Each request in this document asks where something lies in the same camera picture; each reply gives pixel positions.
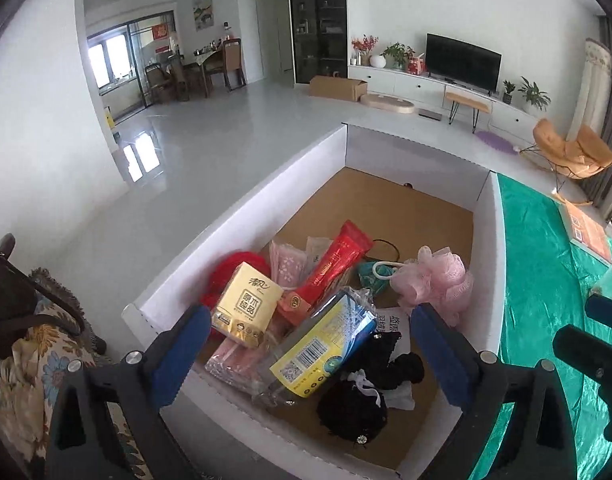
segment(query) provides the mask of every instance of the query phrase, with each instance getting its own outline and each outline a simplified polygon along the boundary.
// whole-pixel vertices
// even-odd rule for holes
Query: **green tablecloth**
[[[499,356],[504,363],[534,367],[553,361],[561,377],[577,447],[577,478],[590,480],[612,453],[604,439],[608,409],[598,384],[558,360],[552,340],[569,323],[612,344],[612,329],[586,316],[591,286],[607,267],[572,245],[552,199],[499,175],[506,224],[506,301]],[[510,420],[512,405],[499,415],[472,480],[486,476]]]

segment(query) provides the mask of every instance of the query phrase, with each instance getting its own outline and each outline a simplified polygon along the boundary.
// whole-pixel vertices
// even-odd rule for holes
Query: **white vase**
[[[541,119],[542,117],[546,116],[546,110],[540,110],[528,101],[524,101],[524,111],[536,119]]]
[[[371,56],[371,66],[374,68],[384,68],[386,66],[386,58],[384,56]]]

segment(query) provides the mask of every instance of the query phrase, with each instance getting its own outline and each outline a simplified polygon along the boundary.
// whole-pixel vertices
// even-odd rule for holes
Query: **tv screen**
[[[497,90],[501,54],[463,41],[429,34],[425,60],[430,73],[457,79],[484,90]]]

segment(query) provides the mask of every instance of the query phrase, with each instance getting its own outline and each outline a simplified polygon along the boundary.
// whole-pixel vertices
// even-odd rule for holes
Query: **orange book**
[[[560,205],[560,214],[570,242],[610,266],[611,248],[604,228],[570,202]]]

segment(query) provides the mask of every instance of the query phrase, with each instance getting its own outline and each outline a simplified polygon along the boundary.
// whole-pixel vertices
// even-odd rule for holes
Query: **tile floor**
[[[123,121],[118,130],[125,142],[142,132],[153,136],[161,163],[153,171],[157,176],[132,185],[45,266],[79,298],[108,342],[109,354],[121,358],[138,348],[120,317],[122,309],[236,200],[297,152],[350,121],[375,129],[385,121],[388,133],[420,137],[425,144],[457,150],[489,168],[506,168],[503,173],[544,191],[552,187],[548,175],[519,157],[478,144],[466,124],[463,131],[458,123],[449,129],[447,121],[310,98],[286,81],[263,81],[231,94],[217,91],[209,100],[156,105]],[[183,419],[190,410],[197,412],[180,396],[168,408],[167,420],[178,428],[173,433],[186,453],[207,472],[224,478],[242,478],[244,472],[246,478],[291,478],[241,449],[202,413],[193,413],[196,431],[189,429]]]

